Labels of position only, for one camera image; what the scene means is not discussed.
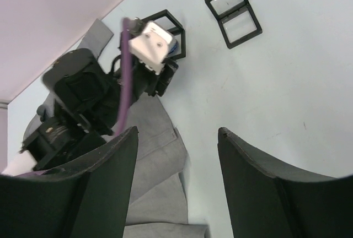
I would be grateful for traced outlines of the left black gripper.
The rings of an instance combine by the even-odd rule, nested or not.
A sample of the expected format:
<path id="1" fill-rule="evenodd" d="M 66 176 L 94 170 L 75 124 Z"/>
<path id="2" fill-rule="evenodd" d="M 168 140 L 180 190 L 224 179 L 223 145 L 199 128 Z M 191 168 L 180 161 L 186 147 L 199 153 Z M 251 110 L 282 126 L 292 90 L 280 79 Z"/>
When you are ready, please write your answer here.
<path id="1" fill-rule="evenodd" d="M 162 71 L 158 75 L 153 72 L 149 72 L 147 74 L 149 85 L 145 92 L 149 96 L 158 95 L 162 97 L 165 94 L 167 87 L 172 81 L 172 78 L 174 77 L 178 68 L 179 66 L 174 60 L 167 58 Z"/>

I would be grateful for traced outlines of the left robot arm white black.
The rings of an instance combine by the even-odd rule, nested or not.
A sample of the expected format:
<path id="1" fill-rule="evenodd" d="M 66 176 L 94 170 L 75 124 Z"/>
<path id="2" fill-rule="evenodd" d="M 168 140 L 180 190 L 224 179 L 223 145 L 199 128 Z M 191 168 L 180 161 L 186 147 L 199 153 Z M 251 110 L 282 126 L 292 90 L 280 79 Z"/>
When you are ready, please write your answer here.
<path id="1" fill-rule="evenodd" d="M 105 73 L 92 51 L 80 48 L 61 56 L 42 81 L 50 94 L 37 109 L 24 135 L 21 152 L 35 160 L 33 167 L 17 163 L 4 174 L 18 176 L 45 171 L 70 162 L 105 144 L 120 133 L 129 108 L 143 106 L 140 96 L 162 96 L 178 65 L 171 59 L 156 73 L 137 57 L 131 72 Z"/>

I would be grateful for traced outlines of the grey button-up shirt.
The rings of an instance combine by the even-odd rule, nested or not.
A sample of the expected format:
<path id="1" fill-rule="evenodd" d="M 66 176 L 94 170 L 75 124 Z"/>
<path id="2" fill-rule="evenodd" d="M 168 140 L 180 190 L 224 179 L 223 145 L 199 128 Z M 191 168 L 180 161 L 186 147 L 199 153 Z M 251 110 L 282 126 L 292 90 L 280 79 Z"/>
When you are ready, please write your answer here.
<path id="1" fill-rule="evenodd" d="M 137 126 L 141 142 L 124 237 L 205 237 L 206 225 L 188 223 L 179 176 L 187 151 L 161 102 L 144 95 L 132 106 L 128 124 Z"/>

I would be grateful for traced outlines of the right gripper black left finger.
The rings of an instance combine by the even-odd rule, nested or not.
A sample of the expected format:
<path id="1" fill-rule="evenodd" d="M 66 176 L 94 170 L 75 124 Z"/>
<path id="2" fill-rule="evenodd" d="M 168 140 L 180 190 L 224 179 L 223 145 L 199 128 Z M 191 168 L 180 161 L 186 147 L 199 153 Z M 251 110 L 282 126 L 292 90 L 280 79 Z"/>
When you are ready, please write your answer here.
<path id="1" fill-rule="evenodd" d="M 130 127 L 41 175 L 2 175 L 1 237 L 122 237 L 137 150 Z"/>

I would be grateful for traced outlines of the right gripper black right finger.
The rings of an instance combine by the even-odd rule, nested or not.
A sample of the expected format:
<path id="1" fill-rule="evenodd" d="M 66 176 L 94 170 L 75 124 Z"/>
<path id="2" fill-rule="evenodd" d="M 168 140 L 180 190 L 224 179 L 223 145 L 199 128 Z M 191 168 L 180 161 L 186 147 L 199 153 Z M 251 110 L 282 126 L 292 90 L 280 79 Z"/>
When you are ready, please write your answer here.
<path id="1" fill-rule="evenodd" d="M 300 169 L 225 127 L 218 156 L 234 237 L 352 237 L 352 176 Z"/>

